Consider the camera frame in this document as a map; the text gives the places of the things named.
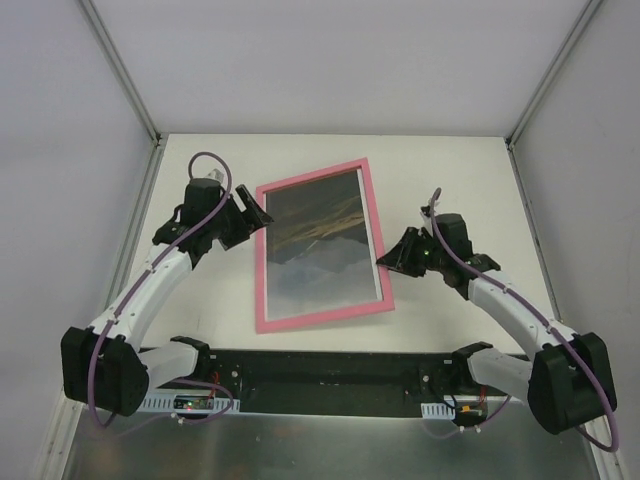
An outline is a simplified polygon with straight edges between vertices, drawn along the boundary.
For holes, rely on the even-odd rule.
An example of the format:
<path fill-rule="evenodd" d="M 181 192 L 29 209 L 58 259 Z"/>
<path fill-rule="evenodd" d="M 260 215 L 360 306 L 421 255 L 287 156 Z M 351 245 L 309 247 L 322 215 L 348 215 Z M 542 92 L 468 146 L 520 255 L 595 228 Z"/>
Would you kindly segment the pink wooden picture frame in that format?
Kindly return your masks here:
<path fill-rule="evenodd" d="M 386 270 L 376 265 L 376 260 L 384 252 L 384 241 L 382 229 L 376 204 L 374 184 L 371 175 L 369 162 L 365 158 L 337 164 L 331 167 L 322 168 L 312 172 L 304 173 L 294 177 L 262 185 L 257 188 L 256 196 L 258 204 L 267 212 L 266 193 L 273 190 L 282 189 L 296 183 L 304 183 L 309 180 L 331 176 L 340 172 L 358 169 L 361 171 L 361 180 L 368 205 L 368 215 L 371 226 L 371 238 L 374 243 L 373 265 L 379 274 L 383 299 L 371 304 L 355 307 L 347 307 L 341 310 L 331 310 L 301 317 L 294 317 L 271 322 L 267 319 L 266 308 L 266 229 L 260 231 L 256 236 L 255 247 L 255 325 L 260 334 L 272 333 L 284 330 L 301 329 L 310 326 L 326 324 L 333 321 L 347 320 L 357 316 L 388 312 L 394 309 L 394 297 L 392 293 L 391 280 Z"/>

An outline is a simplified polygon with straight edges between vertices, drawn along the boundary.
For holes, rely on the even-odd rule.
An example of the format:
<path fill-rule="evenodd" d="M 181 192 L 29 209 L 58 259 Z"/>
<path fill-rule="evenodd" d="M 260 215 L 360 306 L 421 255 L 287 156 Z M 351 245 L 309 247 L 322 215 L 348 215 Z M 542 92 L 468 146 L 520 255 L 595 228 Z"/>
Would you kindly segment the mountain landscape photo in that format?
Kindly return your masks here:
<path fill-rule="evenodd" d="M 360 170 L 269 191 L 266 207 L 269 321 L 383 299 Z"/>

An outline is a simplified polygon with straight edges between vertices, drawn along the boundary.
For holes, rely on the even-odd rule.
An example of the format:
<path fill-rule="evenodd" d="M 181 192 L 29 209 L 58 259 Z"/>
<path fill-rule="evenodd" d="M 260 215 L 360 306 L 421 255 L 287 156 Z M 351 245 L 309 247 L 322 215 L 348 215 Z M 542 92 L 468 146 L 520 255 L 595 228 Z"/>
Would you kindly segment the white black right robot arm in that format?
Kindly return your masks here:
<path fill-rule="evenodd" d="M 464 300 L 488 314 L 522 349 L 521 358 L 476 342 L 453 352 L 452 387 L 473 394 L 483 385 L 523 401 L 547 432 L 559 434 L 599 417 L 612 419 L 617 397 L 607 347 L 545 316 L 519 293 L 501 266 L 474 252 L 459 214 L 421 210 L 378 265 L 418 278 L 439 273 Z"/>

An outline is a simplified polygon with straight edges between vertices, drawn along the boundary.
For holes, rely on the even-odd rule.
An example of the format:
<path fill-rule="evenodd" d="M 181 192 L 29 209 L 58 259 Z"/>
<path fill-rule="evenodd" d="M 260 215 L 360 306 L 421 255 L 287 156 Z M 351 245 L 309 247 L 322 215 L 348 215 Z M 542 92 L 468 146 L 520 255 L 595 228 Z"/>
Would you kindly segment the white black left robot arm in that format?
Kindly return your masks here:
<path fill-rule="evenodd" d="M 212 369 L 206 342 L 175 336 L 144 350 L 142 341 L 170 294 L 213 244 L 229 250 L 272 221 L 245 185 L 229 192 L 212 178 L 190 180 L 183 202 L 154 234 L 134 280 L 88 327 L 71 327 L 63 335 L 66 397 L 128 417 L 151 390 L 167 383 L 204 387 Z"/>

